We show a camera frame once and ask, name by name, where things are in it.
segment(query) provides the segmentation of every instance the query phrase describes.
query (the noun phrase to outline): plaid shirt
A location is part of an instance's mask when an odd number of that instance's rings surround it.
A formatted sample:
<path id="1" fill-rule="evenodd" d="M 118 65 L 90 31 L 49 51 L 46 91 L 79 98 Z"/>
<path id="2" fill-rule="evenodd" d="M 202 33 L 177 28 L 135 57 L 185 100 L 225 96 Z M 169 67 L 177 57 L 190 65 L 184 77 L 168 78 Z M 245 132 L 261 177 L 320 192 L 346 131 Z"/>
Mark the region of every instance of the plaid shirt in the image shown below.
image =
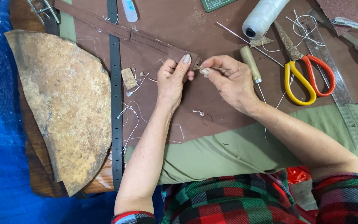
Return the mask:
<path id="1" fill-rule="evenodd" d="M 358 173 L 340 173 L 313 182 L 317 223 L 358 223 Z M 162 223 L 307 223 L 294 207 L 285 171 L 246 174 L 171 185 L 164 193 Z M 151 213 L 115 216 L 112 224 L 155 224 Z"/>

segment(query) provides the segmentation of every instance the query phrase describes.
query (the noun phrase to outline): blue fabric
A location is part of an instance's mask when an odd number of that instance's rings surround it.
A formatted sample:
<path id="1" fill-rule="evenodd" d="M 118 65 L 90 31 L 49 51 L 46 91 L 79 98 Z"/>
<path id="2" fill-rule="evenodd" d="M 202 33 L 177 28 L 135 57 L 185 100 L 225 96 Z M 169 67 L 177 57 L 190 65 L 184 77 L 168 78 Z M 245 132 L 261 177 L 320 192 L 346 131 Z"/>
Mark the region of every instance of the blue fabric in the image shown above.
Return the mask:
<path id="1" fill-rule="evenodd" d="M 4 36 L 4 32 L 11 30 L 8 5 L 9 0 L 0 0 L 0 223 L 110 223 L 115 192 L 78 200 L 42 198 L 31 191 L 17 68 Z M 154 199 L 159 206 L 156 209 L 159 217 L 162 216 L 160 195 L 161 188 L 157 188 Z"/>

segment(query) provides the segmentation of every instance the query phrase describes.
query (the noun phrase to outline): scissors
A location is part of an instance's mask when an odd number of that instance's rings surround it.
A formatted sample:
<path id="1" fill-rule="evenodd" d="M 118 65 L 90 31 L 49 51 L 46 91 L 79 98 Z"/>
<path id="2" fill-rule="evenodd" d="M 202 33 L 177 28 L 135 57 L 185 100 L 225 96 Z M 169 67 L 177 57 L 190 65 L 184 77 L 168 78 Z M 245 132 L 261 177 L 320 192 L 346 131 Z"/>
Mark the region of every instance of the scissors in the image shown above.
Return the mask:
<path id="1" fill-rule="evenodd" d="M 299 104 L 301 106 L 308 106 L 316 101 L 317 96 L 325 97 L 325 96 L 331 95 L 331 93 L 334 91 L 335 85 L 336 85 L 335 75 L 334 75 L 334 72 L 332 71 L 332 69 L 325 62 L 314 57 L 311 54 L 307 54 L 307 55 L 301 54 L 298 51 L 298 49 L 296 48 L 296 46 L 292 43 L 292 41 L 288 37 L 287 33 L 283 30 L 281 25 L 276 21 L 274 22 L 274 24 L 277 28 L 278 34 L 280 35 L 282 42 L 284 43 L 286 52 L 290 56 L 290 61 L 287 64 L 285 64 L 285 66 L 284 66 L 284 71 L 285 71 L 284 72 L 284 85 L 285 85 L 285 90 L 287 91 L 288 97 L 290 97 L 290 99 L 296 104 Z M 295 67 L 295 61 L 297 61 L 299 59 L 301 59 L 306 64 L 307 73 L 309 74 L 309 82 L 305 79 L 305 77 Z M 313 67 L 312 67 L 310 61 L 313 61 L 314 63 L 320 65 L 327 72 L 329 80 L 330 80 L 330 85 L 329 85 L 329 89 L 326 93 L 321 93 L 318 90 L 317 84 L 316 84 L 316 78 L 315 78 L 314 72 L 313 72 Z M 294 96 L 294 94 L 292 93 L 291 88 L 290 88 L 290 71 L 294 73 L 294 75 L 301 81 L 301 83 L 309 91 L 309 93 L 310 93 L 309 101 L 303 102 L 303 101 L 297 99 Z"/>

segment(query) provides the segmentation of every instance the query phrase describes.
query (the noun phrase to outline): green cutting board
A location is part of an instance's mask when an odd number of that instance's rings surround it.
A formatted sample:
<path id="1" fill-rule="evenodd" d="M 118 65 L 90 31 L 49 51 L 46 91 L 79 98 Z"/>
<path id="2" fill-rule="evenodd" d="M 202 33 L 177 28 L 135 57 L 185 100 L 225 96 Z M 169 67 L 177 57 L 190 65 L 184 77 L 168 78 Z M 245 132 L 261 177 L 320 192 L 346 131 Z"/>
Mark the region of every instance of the green cutting board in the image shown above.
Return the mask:
<path id="1" fill-rule="evenodd" d="M 235 1 L 237 0 L 201 0 L 206 12 L 212 12 L 215 9 L 218 9 Z"/>

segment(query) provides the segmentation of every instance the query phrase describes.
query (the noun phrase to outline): person's right hand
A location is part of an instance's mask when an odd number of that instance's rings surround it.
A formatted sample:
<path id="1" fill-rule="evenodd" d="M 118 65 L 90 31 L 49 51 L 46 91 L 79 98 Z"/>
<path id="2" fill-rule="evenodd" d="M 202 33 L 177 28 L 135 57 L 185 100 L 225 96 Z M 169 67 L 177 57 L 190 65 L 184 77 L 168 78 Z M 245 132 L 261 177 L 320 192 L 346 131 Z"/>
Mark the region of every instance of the person's right hand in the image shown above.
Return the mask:
<path id="1" fill-rule="evenodd" d="M 248 65 L 227 55 L 208 58 L 202 65 L 205 69 L 201 74 L 216 86 L 227 103 L 246 115 L 256 110 L 261 100 L 255 94 Z M 224 74 L 212 67 L 224 69 Z"/>

